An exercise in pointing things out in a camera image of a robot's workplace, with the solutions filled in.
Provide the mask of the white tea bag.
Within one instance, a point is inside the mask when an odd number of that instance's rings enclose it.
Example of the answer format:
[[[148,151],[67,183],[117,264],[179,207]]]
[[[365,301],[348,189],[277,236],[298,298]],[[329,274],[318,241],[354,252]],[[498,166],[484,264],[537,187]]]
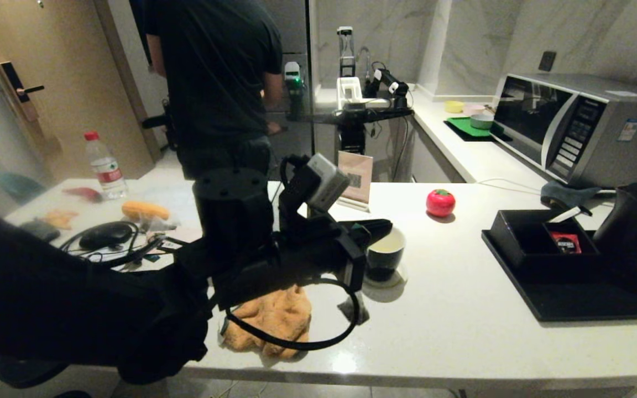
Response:
[[[356,326],[363,325],[370,319],[369,311],[364,304],[364,299],[361,294],[357,294],[355,300],[350,297],[347,298],[338,304],[337,307],[341,311],[341,314]]]

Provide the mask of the grey device green light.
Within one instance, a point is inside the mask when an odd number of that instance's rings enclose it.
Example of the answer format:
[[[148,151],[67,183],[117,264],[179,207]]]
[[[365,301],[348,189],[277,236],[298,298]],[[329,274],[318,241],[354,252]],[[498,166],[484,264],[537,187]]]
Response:
[[[304,81],[301,66],[296,61],[285,64],[285,87],[290,100],[286,118],[295,121],[301,116],[304,107]]]

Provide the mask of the orange microfibre cloth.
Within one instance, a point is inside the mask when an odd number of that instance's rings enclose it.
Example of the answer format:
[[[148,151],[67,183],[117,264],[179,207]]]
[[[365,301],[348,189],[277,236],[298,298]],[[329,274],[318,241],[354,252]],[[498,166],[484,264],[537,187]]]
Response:
[[[308,342],[311,309],[304,288],[293,285],[245,302],[233,310],[233,315],[275,338]],[[299,352],[254,337],[234,322],[227,322],[221,335],[223,344],[234,351],[257,350],[265,357],[281,360],[292,359]]]

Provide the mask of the beige wooden door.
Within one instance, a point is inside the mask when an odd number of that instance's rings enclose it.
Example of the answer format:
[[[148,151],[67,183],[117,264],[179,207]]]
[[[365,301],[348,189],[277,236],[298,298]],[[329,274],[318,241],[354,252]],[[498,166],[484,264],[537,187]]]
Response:
[[[94,0],[0,0],[0,62],[11,61],[39,119],[30,123],[0,76],[26,148],[53,181],[91,178],[83,134],[95,130],[116,156],[122,175],[154,167],[148,143],[109,48]]]

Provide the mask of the white stick sachet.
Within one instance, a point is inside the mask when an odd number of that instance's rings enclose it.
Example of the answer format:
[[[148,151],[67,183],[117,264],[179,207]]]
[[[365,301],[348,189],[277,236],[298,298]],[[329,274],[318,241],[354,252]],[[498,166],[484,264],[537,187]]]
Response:
[[[547,223],[561,223],[568,219],[574,218],[579,214],[584,214],[587,216],[592,216],[593,213],[585,206],[576,206],[568,209],[568,211],[564,211],[559,215],[556,215],[554,218],[549,219]]]

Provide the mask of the teal cloth bundle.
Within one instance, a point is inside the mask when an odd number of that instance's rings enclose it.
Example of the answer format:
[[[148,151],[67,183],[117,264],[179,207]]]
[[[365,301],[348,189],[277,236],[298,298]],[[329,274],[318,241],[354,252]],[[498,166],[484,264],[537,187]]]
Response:
[[[23,206],[46,192],[45,186],[16,173],[0,174],[0,188],[17,204]]]

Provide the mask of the round white coaster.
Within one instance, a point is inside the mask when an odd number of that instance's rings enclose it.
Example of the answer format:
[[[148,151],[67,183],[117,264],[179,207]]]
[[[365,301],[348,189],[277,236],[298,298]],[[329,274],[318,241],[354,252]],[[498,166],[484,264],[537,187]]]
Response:
[[[363,283],[374,288],[388,289],[403,285],[409,279],[406,267],[399,265],[397,269],[391,270],[390,275],[384,280],[377,280],[369,276],[369,270],[364,273]]]

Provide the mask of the beige paper card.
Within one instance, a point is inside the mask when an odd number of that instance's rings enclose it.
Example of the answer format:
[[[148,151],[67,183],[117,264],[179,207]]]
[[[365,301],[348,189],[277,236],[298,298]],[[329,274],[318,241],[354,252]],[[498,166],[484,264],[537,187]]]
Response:
[[[202,238],[203,232],[202,229],[199,228],[177,227],[176,229],[166,231],[166,235],[169,239],[176,239],[177,241],[184,243],[192,243]]]

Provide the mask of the clear water bottle red cap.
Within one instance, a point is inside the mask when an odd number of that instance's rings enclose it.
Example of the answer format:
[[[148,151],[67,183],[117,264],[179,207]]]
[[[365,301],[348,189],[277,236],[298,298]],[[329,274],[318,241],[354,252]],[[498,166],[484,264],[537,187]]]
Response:
[[[121,167],[111,149],[101,139],[97,131],[86,131],[86,154],[90,167],[102,189],[106,201],[113,201],[127,196],[126,180],[122,176]]]

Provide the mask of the dark grey wallet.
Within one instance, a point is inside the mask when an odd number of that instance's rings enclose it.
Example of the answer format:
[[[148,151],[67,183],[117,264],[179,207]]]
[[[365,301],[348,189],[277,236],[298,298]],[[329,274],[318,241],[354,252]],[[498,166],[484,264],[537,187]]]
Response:
[[[19,225],[20,229],[32,234],[38,239],[51,243],[61,236],[60,230],[51,224],[39,219],[30,220]]]

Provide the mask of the red chili pepper toy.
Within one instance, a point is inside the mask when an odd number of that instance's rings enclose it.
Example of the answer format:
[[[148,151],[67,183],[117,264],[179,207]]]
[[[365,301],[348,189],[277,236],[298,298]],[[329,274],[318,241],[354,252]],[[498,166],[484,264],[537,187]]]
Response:
[[[63,189],[65,194],[70,196],[82,197],[84,200],[93,203],[103,202],[105,199],[102,194],[92,188],[79,187],[79,188],[67,188]]]

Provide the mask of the black rectangular tray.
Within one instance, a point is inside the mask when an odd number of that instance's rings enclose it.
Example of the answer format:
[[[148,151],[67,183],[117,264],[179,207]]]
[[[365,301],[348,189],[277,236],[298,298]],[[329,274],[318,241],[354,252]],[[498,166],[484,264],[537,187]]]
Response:
[[[637,320],[637,294],[609,281],[528,283],[516,277],[511,262],[496,246],[490,230],[481,238],[511,284],[539,322],[621,322]]]

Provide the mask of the green cutting mat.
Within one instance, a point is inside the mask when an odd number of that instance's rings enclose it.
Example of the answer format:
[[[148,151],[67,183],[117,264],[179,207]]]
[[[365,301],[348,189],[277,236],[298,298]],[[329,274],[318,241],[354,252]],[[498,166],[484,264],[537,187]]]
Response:
[[[466,142],[493,142],[495,138],[511,141],[495,123],[490,129],[474,129],[470,126],[469,117],[452,117],[447,118],[445,125]]]

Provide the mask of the dark grey cloth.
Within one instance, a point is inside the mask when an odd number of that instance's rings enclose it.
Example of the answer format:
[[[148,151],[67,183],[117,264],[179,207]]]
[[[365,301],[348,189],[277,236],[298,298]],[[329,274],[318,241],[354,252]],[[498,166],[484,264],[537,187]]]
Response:
[[[541,187],[539,199],[541,204],[550,209],[568,211],[573,207],[584,206],[601,190],[599,187],[571,188],[559,181],[549,181]]]

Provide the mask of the white plastic stand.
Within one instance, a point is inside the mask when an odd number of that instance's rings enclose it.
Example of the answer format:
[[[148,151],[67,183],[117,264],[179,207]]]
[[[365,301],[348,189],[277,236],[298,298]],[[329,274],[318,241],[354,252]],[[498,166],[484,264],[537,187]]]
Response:
[[[337,111],[348,106],[356,108],[364,104],[361,80],[356,76],[343,76],[336,81]]]

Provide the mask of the person in black shirt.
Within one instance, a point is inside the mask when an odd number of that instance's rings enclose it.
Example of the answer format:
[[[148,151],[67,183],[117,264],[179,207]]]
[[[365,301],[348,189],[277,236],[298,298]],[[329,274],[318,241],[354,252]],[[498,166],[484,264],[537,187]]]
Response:
[[[161,38],[177,158],[194,180],[218,168],[267,175],[264,73],[281,75],[280,31],[260,0],[144,0]]]

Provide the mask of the black mug white inside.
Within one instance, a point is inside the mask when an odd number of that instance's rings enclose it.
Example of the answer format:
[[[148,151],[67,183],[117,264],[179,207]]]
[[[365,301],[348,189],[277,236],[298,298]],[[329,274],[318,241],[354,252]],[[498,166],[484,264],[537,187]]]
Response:
[[[367,249],[368,263],[365,276],[374,282],[387,282],[396,275],[404,255],[406,240],[404,233],[393,226],[387,236],[382,237]]]

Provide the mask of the small orange rag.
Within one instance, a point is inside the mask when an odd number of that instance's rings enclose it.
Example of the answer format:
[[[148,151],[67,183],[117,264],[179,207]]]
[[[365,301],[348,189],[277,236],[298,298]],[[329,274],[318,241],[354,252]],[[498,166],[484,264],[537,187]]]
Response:
[[[72,230],[71,220],[77,217],[78,212],[74,211],[50,211],[39,218],[41,222],[44,222],[51,227],[61,230]]]

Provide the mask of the red sachet packet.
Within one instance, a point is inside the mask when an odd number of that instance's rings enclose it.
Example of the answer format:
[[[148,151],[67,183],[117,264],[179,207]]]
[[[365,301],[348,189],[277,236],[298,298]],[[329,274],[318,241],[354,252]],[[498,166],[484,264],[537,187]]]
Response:
[[[581,243],[577,234],[551,231],[550,235],[563,254],[581,254]]]

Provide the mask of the person's left forearm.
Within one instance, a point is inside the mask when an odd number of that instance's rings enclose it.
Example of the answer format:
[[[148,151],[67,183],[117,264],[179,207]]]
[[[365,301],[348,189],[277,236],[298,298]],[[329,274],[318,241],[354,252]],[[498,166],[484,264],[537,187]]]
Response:
[[[154,72],[162,78],[167,78],[161,38],[156,35],[147,34],[146,39]]]

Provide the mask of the black teleoperation rig stand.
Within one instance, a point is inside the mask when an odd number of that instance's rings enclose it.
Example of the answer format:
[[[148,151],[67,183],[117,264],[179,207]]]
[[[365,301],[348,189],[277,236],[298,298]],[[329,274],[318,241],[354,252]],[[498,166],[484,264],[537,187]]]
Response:
[[[338,131],[338,151],[365,154],[365,124],[405,118],[414,114],[410,108],[377,110],[365,105],[348,105],[331,113],[309,114],[300,111],[286,113],[289,121],[297,123],[331,124]]]

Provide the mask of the yellow corn cob toy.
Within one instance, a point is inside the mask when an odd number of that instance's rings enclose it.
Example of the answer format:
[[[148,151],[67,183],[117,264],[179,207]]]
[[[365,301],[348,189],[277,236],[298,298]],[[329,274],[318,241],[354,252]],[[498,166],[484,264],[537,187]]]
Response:
[[[170,217],[170,211],[166,207],[143,201],[124,202],[121,211],[132,222],[141,222],[142,220],[152,220],[154,218],[167,220]]]

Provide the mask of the silver microwave oven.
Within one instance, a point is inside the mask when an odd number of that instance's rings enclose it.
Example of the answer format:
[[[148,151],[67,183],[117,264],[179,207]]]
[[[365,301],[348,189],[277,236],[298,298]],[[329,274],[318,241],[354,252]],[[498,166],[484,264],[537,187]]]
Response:
[[[637,85],[595,75],[508,74],[491,133],[573,188],[637,183]]]

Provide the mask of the black computer mouse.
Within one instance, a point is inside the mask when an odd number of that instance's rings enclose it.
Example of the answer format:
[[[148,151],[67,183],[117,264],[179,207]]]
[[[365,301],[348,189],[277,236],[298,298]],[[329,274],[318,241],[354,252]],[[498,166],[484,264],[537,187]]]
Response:
[[[119,246],[128,242],[136,232],[134,224],[129,222],[109,222],[91,227],[79,237],[79,247],[88,251],[105,247]]]

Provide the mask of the red tomato-shaped timer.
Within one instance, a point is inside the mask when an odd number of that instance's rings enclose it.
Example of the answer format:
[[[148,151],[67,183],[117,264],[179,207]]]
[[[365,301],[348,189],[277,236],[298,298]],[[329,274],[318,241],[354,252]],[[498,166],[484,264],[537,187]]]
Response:
[[[426,211],[434,217],[447,217],[457,204],[453,194],[444,189],[435,189],[427,195]]]

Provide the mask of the beige QR code sign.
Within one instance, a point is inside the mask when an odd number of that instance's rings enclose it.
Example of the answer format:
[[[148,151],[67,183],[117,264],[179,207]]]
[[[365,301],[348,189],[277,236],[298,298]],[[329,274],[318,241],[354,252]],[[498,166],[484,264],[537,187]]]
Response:
[[[339,201],[346,206],[369,213],[373,158],[338,151],[338,168],[349,178],[349,186],[341,194]]]

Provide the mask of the black compartment organizer box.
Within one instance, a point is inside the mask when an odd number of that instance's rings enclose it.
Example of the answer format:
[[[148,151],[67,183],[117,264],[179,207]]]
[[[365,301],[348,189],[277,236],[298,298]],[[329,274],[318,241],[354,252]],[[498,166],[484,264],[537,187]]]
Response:
[[[511,269],[523,282],[576,283],[594,280],[603,272],[603,255],[576,219],[547,223],[554,211],[498,211],[489,229]],[[550,232],[574,233],[581,254],[563,254]]]

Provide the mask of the chrome faucet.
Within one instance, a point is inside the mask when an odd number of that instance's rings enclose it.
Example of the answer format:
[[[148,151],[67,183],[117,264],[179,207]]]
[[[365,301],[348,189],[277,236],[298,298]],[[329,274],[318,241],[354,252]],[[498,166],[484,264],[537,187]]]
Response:
[[[356,68],[356,71],[361,71],[363,82],[365,84],[370,84],[373,78],[372,57],[367,46],[363,45],[361,48],[359,48],[358,54],[356,56]]]

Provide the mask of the person's right forearm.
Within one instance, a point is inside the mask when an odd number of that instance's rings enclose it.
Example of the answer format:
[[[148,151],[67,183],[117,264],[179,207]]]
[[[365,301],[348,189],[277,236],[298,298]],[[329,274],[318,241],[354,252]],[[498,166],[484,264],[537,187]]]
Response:
[[[267,109],[280,105],[283,97],[283,82],[282,75],[264,73],[263,101]]]

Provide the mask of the grey refrigerator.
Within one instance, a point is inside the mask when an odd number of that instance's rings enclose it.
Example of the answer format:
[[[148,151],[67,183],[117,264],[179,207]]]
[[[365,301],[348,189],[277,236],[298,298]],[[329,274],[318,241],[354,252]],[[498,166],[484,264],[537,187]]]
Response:
[[[289,121],[286,113],[290,100],[285,87],[285,64],[296,61],[301,66],[304,81],[303,112],[311,114],[313,99],[311,93],[311,56],[309,30],[309,0],[262,0],[280,31],[283,46],[283,97],[279,106],[268,111],[268,121],[279,126],[278,134],[270,136],[274,158],[280,161],[288,155],[311,155],[314,152],[314,126],[312,123]]]

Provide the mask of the black tripod stand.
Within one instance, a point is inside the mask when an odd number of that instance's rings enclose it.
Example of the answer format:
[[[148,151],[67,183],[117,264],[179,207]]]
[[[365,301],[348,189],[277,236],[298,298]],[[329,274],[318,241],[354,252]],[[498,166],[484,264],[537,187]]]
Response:
[[[152,116],[142,120],[142,128],[164,128],[166,134],[167,147],[171,151],[177,151],[177,141],[175,136],[174,121],[170,114],[170,101],[169,98],[162,100],[161,105],[163,107],[163,113],[157,116]]]

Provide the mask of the black round kettle base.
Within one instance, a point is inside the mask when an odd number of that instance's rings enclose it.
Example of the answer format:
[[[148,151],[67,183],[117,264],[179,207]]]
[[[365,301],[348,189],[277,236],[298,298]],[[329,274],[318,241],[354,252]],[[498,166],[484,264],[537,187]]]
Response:
[[[68,367],[66,363],[0,356],[0,381],[9,387],[25,390],[48,382]]]

